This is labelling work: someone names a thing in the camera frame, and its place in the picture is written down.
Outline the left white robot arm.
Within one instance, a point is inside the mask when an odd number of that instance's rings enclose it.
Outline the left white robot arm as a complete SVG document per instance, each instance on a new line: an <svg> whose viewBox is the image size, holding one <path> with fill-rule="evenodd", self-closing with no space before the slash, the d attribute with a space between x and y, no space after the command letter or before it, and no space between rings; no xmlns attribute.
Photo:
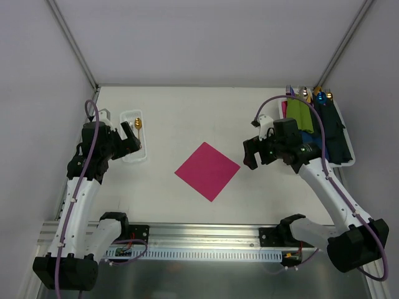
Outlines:
<svg viewBox="0 0 399 299"><path fill-rule="evenodd" d="M67 192L54 239L43 257L36 257L32 269L50 290L90 291L99 263L113 242L130 236L124 212L106 212L94 233L86 236L88 216L102 185L110 160L140 150L140 140L129 122L121 124L122 139L109 121L91 121L82 128L82 139L67 165Z"/></svg>

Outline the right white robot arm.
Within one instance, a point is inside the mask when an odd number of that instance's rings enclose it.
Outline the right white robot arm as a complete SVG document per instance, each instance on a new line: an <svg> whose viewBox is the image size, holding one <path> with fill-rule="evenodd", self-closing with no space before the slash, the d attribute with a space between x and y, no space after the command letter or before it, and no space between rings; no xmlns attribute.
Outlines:
<svg viewBox="0 0 399 299"><path fill-rule="evenodd" d="M322 157L318 144L303 142L297 122L262 115L252 125L259 134L244 141L244 164L256 169L256 154L265 165L282 160L311 187L334 223L334 228L329 229L302 214L294 214L282 219L266 239L289 247L303 242L323 250L343 273L378 259L385 262L387 223L372 219L355 202Z"/></svg>

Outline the magenta paper napkin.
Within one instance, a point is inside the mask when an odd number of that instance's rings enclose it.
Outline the magenta paper napkin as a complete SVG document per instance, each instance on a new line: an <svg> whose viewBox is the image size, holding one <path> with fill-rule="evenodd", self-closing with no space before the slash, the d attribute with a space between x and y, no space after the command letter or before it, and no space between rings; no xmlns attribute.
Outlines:
<svg viewBox="0 0 399 299"><path fill-rule="evenodd" d="M240 165L203 142L175 171L175 174L209 202L213 202Z"/></svg>

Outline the gold ornate spoon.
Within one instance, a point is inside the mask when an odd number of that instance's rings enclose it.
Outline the gold ornate spoon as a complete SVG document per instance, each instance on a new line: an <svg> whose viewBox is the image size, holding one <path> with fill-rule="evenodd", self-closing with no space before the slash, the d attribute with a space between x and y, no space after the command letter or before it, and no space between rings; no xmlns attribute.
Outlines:
<svg viewBox="0 0 399 299"><path fill-rule="evenodd" d="M137 139L138 139L138 144L139 144L139 148L142 148L142 143L141 143L141 138L140 138L140 130L142 128L142 120L140 118L136 118L134 123L134 128L137 132Z"/></svg>

